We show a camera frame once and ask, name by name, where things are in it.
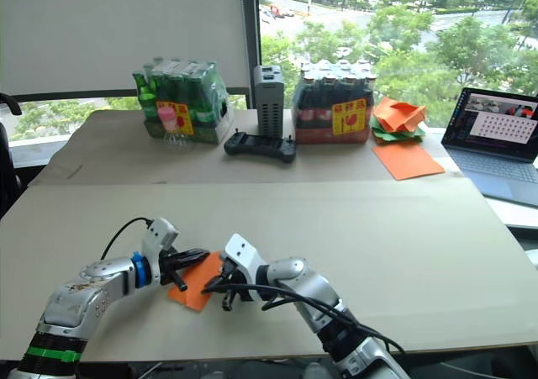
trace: laptop keyboard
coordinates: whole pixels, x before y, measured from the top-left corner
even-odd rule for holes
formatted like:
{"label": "laptop keyboard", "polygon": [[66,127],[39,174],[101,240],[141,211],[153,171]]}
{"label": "laptop keyboard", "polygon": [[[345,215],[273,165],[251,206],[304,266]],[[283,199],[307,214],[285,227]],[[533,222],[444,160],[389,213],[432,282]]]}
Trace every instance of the laptop keyboard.
{"label": "laptop keyboard", "polygon": [[461,169],[538,183],[538,173],[533,166],[529,167],[528,163],[510,162],[454,150],[451,150],[451,157]]}

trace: laptop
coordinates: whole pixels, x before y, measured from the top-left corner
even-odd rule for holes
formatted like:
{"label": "laptop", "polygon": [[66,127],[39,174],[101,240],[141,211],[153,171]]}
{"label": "laptop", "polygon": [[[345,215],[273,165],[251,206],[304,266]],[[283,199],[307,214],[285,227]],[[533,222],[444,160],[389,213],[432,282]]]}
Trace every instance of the laptop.
{"label": "laptop", "polygon": [[538,97],[464,88],[441,141],[487,197],[538,207]]}

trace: office chair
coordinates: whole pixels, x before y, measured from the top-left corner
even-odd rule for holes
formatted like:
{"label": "office chair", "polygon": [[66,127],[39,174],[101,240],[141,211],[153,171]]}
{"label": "office chair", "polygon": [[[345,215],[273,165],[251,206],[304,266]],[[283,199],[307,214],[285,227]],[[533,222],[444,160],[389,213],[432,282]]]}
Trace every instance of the office chair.
{"label": "office chair", "polygon": [[[13,115],[22,114],[20,106],[13,97],[0,93],[0,103],[6,103]],[[8,134],[0,123],[0,218],[15,203],[22,192],[21,188],[9,152]]]}

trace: gray power supply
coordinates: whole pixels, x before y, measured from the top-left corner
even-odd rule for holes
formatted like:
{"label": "gray power supply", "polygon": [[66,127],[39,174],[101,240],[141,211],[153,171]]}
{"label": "gray power supply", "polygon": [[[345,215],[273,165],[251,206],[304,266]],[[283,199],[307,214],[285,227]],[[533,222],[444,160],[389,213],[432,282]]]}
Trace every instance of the gray power supply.
{"label": "gray power supply", "polygon": [[259,134],[281,138],[284,80],[280,66],[254,68],[254,89]]}

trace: black game controller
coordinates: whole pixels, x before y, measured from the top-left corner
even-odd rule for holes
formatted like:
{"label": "black game controller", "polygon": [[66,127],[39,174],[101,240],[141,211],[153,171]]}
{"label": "black game controller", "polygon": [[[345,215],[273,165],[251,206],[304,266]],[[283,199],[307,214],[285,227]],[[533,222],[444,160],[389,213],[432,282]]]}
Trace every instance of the black game controller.
{"label": "black game controller", "polygon": [[257,154],[278,158],[284,163],[295,159],[295,141],[291,135],[282,139],[240,133],[235,129],[235,134],[224,143],[224,150],[228,155]]}

